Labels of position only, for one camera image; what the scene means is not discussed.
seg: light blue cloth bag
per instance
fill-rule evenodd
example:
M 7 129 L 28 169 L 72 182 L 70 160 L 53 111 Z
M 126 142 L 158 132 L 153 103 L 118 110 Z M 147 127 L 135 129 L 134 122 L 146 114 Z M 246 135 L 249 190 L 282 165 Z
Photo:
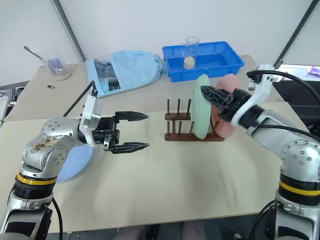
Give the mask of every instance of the light blue cloth bag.
M 160 57 L 148 51 L 117 51 L 111 54 L 111 64 L 116 78 L 102 78 L 97 74 L 94 60 L 85 61 L 88 82 L 95 82 L 97 97 L 104 97 L 152 84 L 165 73 Z M 111 81 L 118 81 L 118 87 L 112 88 Z

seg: purple object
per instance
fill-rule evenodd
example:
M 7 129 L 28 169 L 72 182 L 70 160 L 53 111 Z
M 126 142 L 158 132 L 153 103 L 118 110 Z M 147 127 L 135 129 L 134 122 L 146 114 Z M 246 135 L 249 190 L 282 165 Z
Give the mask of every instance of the purple object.
M 313 66 L 309 73 L 320 77 L 320 66 Z
M 48 60 L 48 67 L 50 69 L 50 71 L 52 72 L 52 74 L 56 75 L 57 71 L 56 69 L 63 69 L 64 66 L 61 64 L 59 59 L 49 59 Z

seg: glass beaker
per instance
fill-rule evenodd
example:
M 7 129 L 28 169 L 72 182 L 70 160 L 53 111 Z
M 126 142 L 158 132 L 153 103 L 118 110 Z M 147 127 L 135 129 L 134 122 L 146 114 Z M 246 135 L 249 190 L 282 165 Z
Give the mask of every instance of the glass beaker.
M 188 36 L 182 46 L 182 55 L 184 56 L 183 68 L 194 69 L 198 54 L 199 38 Z
M 61 81 L 70 77 L 71 72 L 63 58 L 56 49 L 48 49 L 39 54 L 44 60 L 40 60 L 44 68 L 51 73 L 54 80 Z

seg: wooden peg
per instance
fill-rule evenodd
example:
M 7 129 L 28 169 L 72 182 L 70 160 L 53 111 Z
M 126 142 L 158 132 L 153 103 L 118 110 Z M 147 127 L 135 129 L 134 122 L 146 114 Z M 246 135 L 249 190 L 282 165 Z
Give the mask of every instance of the wooden peg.
M 180 137 L 181 135 L 181 125 L 182 125 L 182 121 L 179 121 L 178 137 Z
M 170 100 L 166 100 L 166 113 L 169 115 L 170 114 Z
M 168 135 L 170 135 L 170 122 L 169 121 L 166 122 L 166 133 Z
M 178 99 L 178 109 L 176 111 L 177 116 L 179 116 L 179 111 L 180 111 L 180 98 Z
M 194 124 L 195 124 L 195 122 L 192 121 L 191 125 L 190 125 L 190 129 L 189 129 L 189 136 L 191 136 L 191 134 L 192 134 L 192 130 L 194 129 Z
M 187 116 L 189 115 L 190 104 L 191 104 L 191 99 L 189 99 L 189 101 L 188 101 L 188 108 L 187 108 L 187 110 L 186 110 L 186 115 L 187 115 Z
M 176 133 L 176 120 L 172 120 L 172 132 L 175 134 Z

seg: table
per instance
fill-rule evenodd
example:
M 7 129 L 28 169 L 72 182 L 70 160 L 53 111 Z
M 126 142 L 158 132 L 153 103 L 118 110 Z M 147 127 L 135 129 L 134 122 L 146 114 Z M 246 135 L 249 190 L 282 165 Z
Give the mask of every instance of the table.
M 262 106 L 306 129 L 288 103 Z M 118 129 L 120 143 L 137 141 L 149 147 L 114 155 L 98 147 L 82 173 L 55 186 L 64 231 L 252 214 L 275 197 L 281 161 L 244 129 L 237 128 L 224 142 L 167 142 L 165 112 L 147 114 L 149 119 L 122 121 Z M 46 121 L 7 121 L 0 128 L 0 216 L 21 166 L 21 152 Z M 58 230 L 54 212 L 49 231 Z
M 246 73 L 256 68 L 257 65 L 249 55 L 241 55 L 245 65 L 240 68 L 238 79 L 241 88 L 248 89 L 248 77 Z M 62 116 L 80 93 L 88 85 L 87 71 L 84 64 L 71 65 L 72 75 L 63 81 L 55 81 L 40 67 L 35 77 L 27 84 L 20 94 L 15 107 L 5 118 L 5 121 L 43 119 Z M 219 77 L 211 78 L 211 84 L 216 85 Z M 116 111 L 152 112 L 165 111 L 167 99 L 175 102 L 181 99 L 181 109 L 187 108 L 188 98 L 191 97 L 194 87 L 193 80 L 183 82 L 171 82 L 166 74 L 150 85 L 139 89 L 100 98 L 103 101 L 103 114 L 112 114 Z M 85 97 L 69 113 L 69 117 L 79 116 L 83 111 Z M 272 88 L 267 102 L 282 102 L 282 97 Z

